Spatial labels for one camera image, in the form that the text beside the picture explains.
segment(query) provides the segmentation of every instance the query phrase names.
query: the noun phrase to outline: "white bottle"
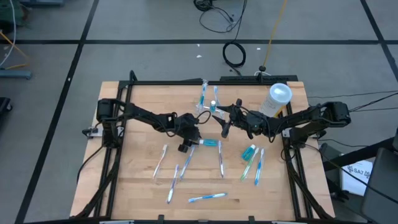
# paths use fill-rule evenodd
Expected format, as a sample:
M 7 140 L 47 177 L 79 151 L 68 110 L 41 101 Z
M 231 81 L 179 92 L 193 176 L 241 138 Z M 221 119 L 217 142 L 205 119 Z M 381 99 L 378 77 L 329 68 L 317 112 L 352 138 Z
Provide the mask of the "white bottle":
M 260 112 L 273 117 L 292 99 L 292 90 L 285 84 L 276 83 L 269 89 L 266 100 L 260 106 Z

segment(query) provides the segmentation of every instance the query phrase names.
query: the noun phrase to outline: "wooden tabletop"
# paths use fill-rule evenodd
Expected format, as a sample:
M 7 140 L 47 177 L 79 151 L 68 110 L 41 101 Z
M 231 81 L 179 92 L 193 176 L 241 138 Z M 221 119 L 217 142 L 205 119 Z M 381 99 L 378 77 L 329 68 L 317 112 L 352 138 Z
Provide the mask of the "wooden tabletop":
M 293 112 L 307 109 L 303 83 L 290 82 L 288 85 L 293 91 Z M 115 98 L 117 87 L 118 82 L 104 82 L 99 99 Z M 222 105 L 230 105 L 240 98 L 247 109 L 258 110 L 269 86 L 219 86 L 218 89 Z M 132 88 L 131 102 L 153 113 L 175 111 L 181 115 L 194 113 L 200 93 L 200 85 L 137 85 Z M 213 98 L 213 87 L 209 86 L 206 102 Z M 223 141 L 224 178 L 220 176 L 218 148 L 199 146 L 185 171 L 184 180 L 177 181 L 171 204 L 166 204 L 175 165 L 179 164 L 182 168 L 190 150 L 187 154 L 177 151 L 182 143 L 182 138 L 178 136 L 169 138 L 147 124 L 136 120 L 127 122 L 112 219 L 155 220 L 163 214 L 166 220 L 248 220 L 250 215 L 254 215 L 256 220 L 294 220 L 286 164 L 280 158 L 280 135 L 274 143 L 269 143 L 265 136 L 255 136 L 250 140 L 245 131 L 231 127 L 228 137 L 222 139 L 221 126 L 213 118 L 206 124 L 200 124 L 199 130 L 202 138 Z M 164 144 L 168 144 L 169 148 L 157 178 L 153 180 L 152 174 Z M 240 181 L 246 166 L 241 154 L 251 144 L 265 149 L 265 164 L 258 186 L 254 186 L 254 176 L 259 156 L 254 160 L 247 179 Z M 313 139 L 308 140 L 307 144 L 317 147 Z M 101 138 L 88 140 L 85 159 L 100 145 Z M 301 149 L 301 152 L 308 189 L 325 211 L 334 216 L 319 152 L 309 147 Z M 104 155 L 105 150 L 102 150 L 82 170 L 71 215 L 80 212 L 98 189 Z M 304 217 L 302 194 L 297 189 L 301 216 Z M 188 203 L 192 197 L 223 192 L 228 196 Z M 102 215 L 107 201 L 108 192 L 104 194 Z

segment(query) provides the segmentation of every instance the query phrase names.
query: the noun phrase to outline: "gray floor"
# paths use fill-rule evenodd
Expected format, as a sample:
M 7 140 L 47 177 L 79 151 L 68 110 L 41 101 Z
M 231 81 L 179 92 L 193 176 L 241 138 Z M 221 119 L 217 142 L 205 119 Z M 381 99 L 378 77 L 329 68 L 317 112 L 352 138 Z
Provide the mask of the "gray floor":
M 69 0 L 64 7 L 34 9 L 29 26 L 18 39 L 80 38 L 93 1 Z M 242 1 L 215 4 L 238 18 Z M 394 1 L 368 1 L 385 39 L 398 39 Z M 239 39 L 268 39 L 282 1 L 250 0 Z M 232 39 L 234 32 L 215 34 L 198 23 L 200 12 L 191 1 L 100 0 L 88 33 L 89 40 Z M 213 28 L 225 27 L 219 14 L 204 18 Z M 377 40 L 358 0 L 289 1 L 276 39 Z M 6 50 L 1 46 L 0 54 Z M 0 217 L 14 221 L 68 73 L 76 45 L 20 45 L 32 61 L 31 80 L 0 80 L 0 96 L 10 97 L 14 110 L 0 129 Z M 75 193 L 76 172 L 82 163 L 86 139 L 81 130 L 91 124 L 101 82 L 127 79 L 133 69 L 139 80 L 183 80 L 234 75 L 221 56 L 222 44 L 85 45 L 53 137 L 49 154 L 30 204 L 26 222 L 67 218 Z M 246 44 L 244 75 L 253 75 L 264 60 L 266 45 Z M 398 57 L 398 46 L 390 45 Z M 240 52 L 227 50 L 231 61 Z M 14 52 L 7 65 L 22 62 Z M 298 75 L 308 96 L 330 96 L 398 90 L 398 82 L 380 45 L 273 45 L 267 63 L 273 75 Z M 353 108 L 382 96 L 335 98 Z M 310 104 L 325 100 L 310 98 Z M 371 108 L 397 106 L 389 98 Z M 346 128 L 329 129 L 327 138 L 347 144 L 372 144 L 394 134 L 396 111 L 353 113 Z M 354 150 L 333 142 L 342 152 Z M 345 212 L 337 215 L 347 217 Z

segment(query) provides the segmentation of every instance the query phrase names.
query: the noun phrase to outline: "concrete floor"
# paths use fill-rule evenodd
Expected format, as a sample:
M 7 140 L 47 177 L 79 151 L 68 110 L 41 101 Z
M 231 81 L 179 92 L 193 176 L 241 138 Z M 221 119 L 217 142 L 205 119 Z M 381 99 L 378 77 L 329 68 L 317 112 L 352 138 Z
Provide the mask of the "concrete floor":
M 238 18 L 242 0 L 219 0 L 215 4 Z M 32 11 L 27 27 L 17 31 L 19 40 L 79 40 L 93 0 L 69 0 L 63 7 Z M 368 0 L 373 16 L 386 40 L 398 39 L 395 9 L 398 2 Z M 268 39 L 282 1 L 250 0 L 238 39 Z M 185 40 L 233 39 L 202 28 L 200 16 L 186 0 L 100 0 L 88 33 L 88 40 Z M 226 25 L 220 15 L 209 12 L 203 22 L 213 28 Z M 289 1 L 276 39 L 377 40 L 359 0 Z M 1 46 L 0 54 L 6 50 Z M 44 143 L 65 78 L 77 45 L 21 44 L 31 57 L 31 80 L 0 80 L 0 96 L 12 99 L 14 110 L 0 128 L 0 217 L 14 222 L 33 168 Z M 81 130 L 91 124 L 101 82 L 128 78 L 133 69 L 139 80 L 218 80 L 234 75 L 221 56 L 223 44 L 86 44 L 78 62 L 60 121 L 50 145 L 39 183 L 25 222 L 68 218 L 76 188 L 76 173 L 82 163 L 86 139 Z M 265 44 L 245 44 L 247 60 L 240 69 L 253 75 L 264 60 Z M 394 57 L 398 46 L 389 45 Z M 227 50 L 231 61 L 240 52 Z M 7 65 L 22 62 L 14 52 Z M 274 44 L 267 63 L 273 75 L 298 75 L 308 96 L 330 96 L 398 90 L 398 82 L 380 44 Z M 386 94 L 334 98 L 353 108 Z M 310 98 L 310 104 L 327 99 Z M 371 108 L 395 107 L 397 97 Z M 346 128 L 329 129 L 326 138 L 347 144 L 372 144 L 393 136 L 397 111 L 353 113 Z M 350 147 L 330 144 L 342 152 Z

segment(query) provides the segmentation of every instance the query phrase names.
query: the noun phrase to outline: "wooden table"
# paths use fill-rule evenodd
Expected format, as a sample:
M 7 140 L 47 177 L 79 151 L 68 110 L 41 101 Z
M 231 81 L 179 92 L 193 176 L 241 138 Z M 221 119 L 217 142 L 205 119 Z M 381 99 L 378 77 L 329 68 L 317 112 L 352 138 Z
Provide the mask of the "wooden table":
M 293 112 L 306 109 L 308 102 L 303 83 L 289 82 L 288 85 L 293 91 Z M 118 82 L 104 82 L 99 99 L 115 98 L 117 87 Z M 240 98 L 243 106 L 249 110 L 258 110 L 269 91 L 269 86 L 260 85 L 218 88 L 222 105 L 230 105 Z M 131 102 L 154 113 L 193 113 L 200 92 L 200 85 L 137 85 L 132 88 Z M 213 87 L 209 86 L 206 99 L 213 97 Z M 222 139 L 221 126 L 213 118 L 206 124 L 199 125 L 199 129 L 203 138 Z M 280 135 L 274 143 L 269 143 L 265 136 L 255 136 L 250 140 L 245 131 L 231 127 L 228 138 L 222 140 L 224 179 L 220 176 L 218 148 L 200 146 L 193 154 L 184 180 L 177 181 L 172 202 L 168 205 L 165 201 L 175 165 L 180 164 L 182 167 L 190 151 L 188 154 L 177 151 L 182 142 L 180 137 L 169 138 L 164 133 L 154 131 L 147 124 L 129 120 L 126 125 L 112 219 L 156 220 L 158 215 L 163 214 L 166 220 L 248 220 L 250 215 L 254 215 L 256 220 L 294 220 L 286 164 L 280 158 Z M 99 148 L 100 144 L 101 138 L 90 139 L 85 159 Z M 169 148 L 157 179 L 152 180 L 164 144 L 168 144 Z M 265 165 L 257 187 L 254 186 L 254 176 L 258 156 L 248 178 L 244 182 L 240 181 L 246 166 L 241 154 L 251 144 L 266 149 Z M 308 140 L 307 144 L 317 147 L 316 140 Z M 325 211 L 334 216 L 320 154 L 309 147 L 301 152 L 308 189 Z M 102 150 L 82 170 L 71 215 L 80 212 L 98 189 L 104 154 L 105 150 Z M 297 189 L 301 215 L 304 217 L 302 194 L 299 188 Z M 192 197 L 222 192 L 227 192 L 228 196 L 188 203 L 188 199 Z M 107 199 L 106 192 L 102 215 Z

